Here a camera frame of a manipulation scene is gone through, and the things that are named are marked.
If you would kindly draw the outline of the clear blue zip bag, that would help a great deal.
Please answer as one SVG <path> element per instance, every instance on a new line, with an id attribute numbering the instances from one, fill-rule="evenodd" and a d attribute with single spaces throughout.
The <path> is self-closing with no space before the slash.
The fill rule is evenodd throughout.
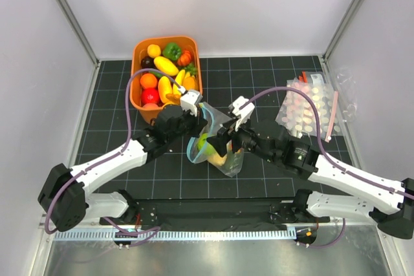
<path id="1" fill-rule="evenodd" d="M 188 160 L 193 164 L 209 162 L 222 174 L 234 177 L 242 169 L 245 152 L 243 149 L 233 151 L 231 140 L 224 144 L 224 138 L 216 138 L 223 124 L 231 118 L 206 102 L 201 103 L 200 116 L 207 124 L 198 137 L 190 138 L 186 149 Z"/>

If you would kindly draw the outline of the green apple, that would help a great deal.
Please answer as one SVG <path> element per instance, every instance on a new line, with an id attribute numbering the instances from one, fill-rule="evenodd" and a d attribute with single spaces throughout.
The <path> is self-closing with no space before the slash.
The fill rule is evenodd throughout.
<path id="1" fill-rule="evenodd" d="M 209 137 L 210 135 L 208 133 L 204 133 L 197 142 L 197 148 L 204 156 L 211 156 L 216 153 L 216 150 L 212 147 L 212 145 L 207 142 L 207 138 Z"/>

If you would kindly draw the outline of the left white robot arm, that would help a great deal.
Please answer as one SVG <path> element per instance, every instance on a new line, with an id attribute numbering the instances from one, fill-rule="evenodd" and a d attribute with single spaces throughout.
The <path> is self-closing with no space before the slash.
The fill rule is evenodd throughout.
<path id="1" fill-rule="evenodd" d="M 183 136 L 197 137 L 206 124 L 200 107 L 191 110 L 168 105 L 149 127 L 129 135 L 124 144 L 107 154 L 72 167 L 55 165 L 38 196 L 46 212 L 46 233 L 68 231 L 85 217 L 111 217 L 122 224 L 134 222 L 137 205 L 125 191 L 99 194 L 96 190 L 126 171 L 162 156 Z"/>

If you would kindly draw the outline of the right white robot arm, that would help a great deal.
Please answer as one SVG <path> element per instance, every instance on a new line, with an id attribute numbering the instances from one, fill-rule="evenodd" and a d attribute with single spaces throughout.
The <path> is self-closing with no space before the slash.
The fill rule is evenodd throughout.
<path id="1" fill-rule="evenodd" d="M 249 123 L 236 127 L 229 121 L 206 140 L 219 155 L 227 147 L 246 149 L 274 164 L 288 175 L 325 184 L 342 195 L 326 195 L 301 189 L 291 206 L 300 222 L 311 217 L 338 217 L 377 224 L 380 231 L 399 239 L 413 237 L 413 180 L 395 181 L 378 177 L 323 153 L 321 147 L 291 136 L 275 121 L 264 121 L 256 129 Z"/>

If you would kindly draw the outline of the orange plastic bin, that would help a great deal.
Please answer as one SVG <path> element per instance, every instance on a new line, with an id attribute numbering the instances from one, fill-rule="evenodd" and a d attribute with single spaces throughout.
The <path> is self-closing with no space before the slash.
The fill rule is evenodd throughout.
<path id="1" fill-rule="evenodd" d="M 134 74 L 138 70 L 142 69 L 140 66 L 140 61 L 145 56 L 148 56 L 147 54 L 147 47 L 150 44 L 156 44 L 158 45 L 161 50 L 165 48 L 165 46 L 170 42 L 176 42 L 180 48 L 183 50 L 189 50 L 193 56 L 193 61 L 185 67 L 180 67 L 177 65 L 177 61 L 172 61 L 179 71 L 181 69 L 184 69 L 186 71 L 185 78 L 188 76 L 195 76 L 197 79 L 199 92 L 202 92 L 202 78 L 201 78 L 201 67 L 200 67 L 200 61 L 199 61 L 199 55 L 198 55 L 198 48 L 196 41 L 188 36 L 170 36 L 170 37 L 154 37 L 149 38 L 141 41 L 138 43 L 133 51 L 133 58 L 132 58 L 132 65 L 131 65 L 131 73 Z M 157 109 L 144 109 L 142 102 L 141 102 L 141 93 L 144 90 L 140 85 L 140 78 L 143 74 L 148 72 L 143 72 L 133 79 L 131 82 L 130 88 L 129 88 L 129 99 L 131 104 L 137 108 L 140 111 L 140 114 L 142 115 L 143 119 L 150 123 L 152 119 L 156 118 L 159 112 L 164 108 L 164 106 L 168 104 L 174 104 L 171 101 L 168 101 L 167 103 L 159 102 Z M 166 76 L 169 78 L 171 82 L 171 86 L 173 89 L 173 84 L 175 83 L 175 77 L 176 76 L 169 76 L 163 72 L 161 73 L 155 73 L 154 74 L 158 81 L 161 77 Z"/>

